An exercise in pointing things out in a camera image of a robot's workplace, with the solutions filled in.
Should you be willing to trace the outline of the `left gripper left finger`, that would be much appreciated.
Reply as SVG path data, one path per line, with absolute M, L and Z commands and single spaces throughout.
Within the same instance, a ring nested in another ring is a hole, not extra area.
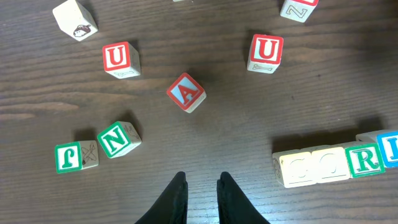
M 186 224 L 187 208 L 188 183 L 180 171 L 136 224 Z

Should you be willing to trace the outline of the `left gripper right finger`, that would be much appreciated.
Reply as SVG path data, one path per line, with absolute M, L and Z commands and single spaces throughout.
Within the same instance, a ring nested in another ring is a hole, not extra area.
M 228 172 L 221 173 L 216 189 L 220 224 L 270 224 Z

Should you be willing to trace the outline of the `yellow C block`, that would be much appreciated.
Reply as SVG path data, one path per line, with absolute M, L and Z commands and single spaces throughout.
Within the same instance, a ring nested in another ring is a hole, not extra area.
M 275 177 L 285 188 L 316 184 L 312 154 L 298 149 L 272 154 Z

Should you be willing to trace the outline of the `yellow O block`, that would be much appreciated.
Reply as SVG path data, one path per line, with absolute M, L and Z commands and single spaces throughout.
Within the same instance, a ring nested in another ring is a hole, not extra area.
M 345 149 L 328 146 L 312 152 L 313 173 L 317 183 L 337 182 L 351 178 Z

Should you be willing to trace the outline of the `green R block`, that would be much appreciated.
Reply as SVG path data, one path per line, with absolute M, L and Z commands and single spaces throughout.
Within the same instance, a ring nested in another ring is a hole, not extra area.
M 347 142 L 342 145 L 352 178 L 386 172 L 379 146 L 375 142 Z

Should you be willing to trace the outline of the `blue L block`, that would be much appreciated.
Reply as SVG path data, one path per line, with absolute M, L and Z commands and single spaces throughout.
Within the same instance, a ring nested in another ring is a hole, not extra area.
M 383 129 L 356 135 L 361 142 L 375 142 L 379 146 L 384 167 L 397 167 L 397 130 Z

